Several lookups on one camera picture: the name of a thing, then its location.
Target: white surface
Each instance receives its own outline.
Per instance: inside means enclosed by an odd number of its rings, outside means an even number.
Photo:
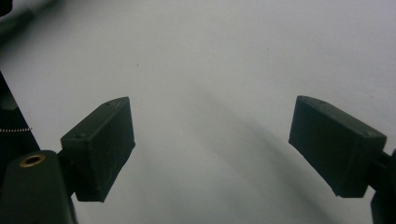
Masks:
[[[0,68],[43,149],[130,97],[136,148],[80,224],[371,223],[371,190],[336,198],[287,142],[304,94],[396,147],[395,21],[390,0],[70,0]]]

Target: white background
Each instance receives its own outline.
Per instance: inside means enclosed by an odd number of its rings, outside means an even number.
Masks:
[[[14,14],[38,1],[15,0]],[[42,149],[129,96],[136,148],[89,223],[372,223],[288,144],[297,95],[396,147],[392,0],[68,0],[1,48]]]

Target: brass screw hole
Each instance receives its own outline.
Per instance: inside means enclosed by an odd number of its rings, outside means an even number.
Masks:
[[[24,158],[20,162],[20,167],[23,167],[23,168],[32,167],[32,166],[38,165],[45,159],[46,159],[46,156],[44,156],[44,155],[29,156],[29,157]]]

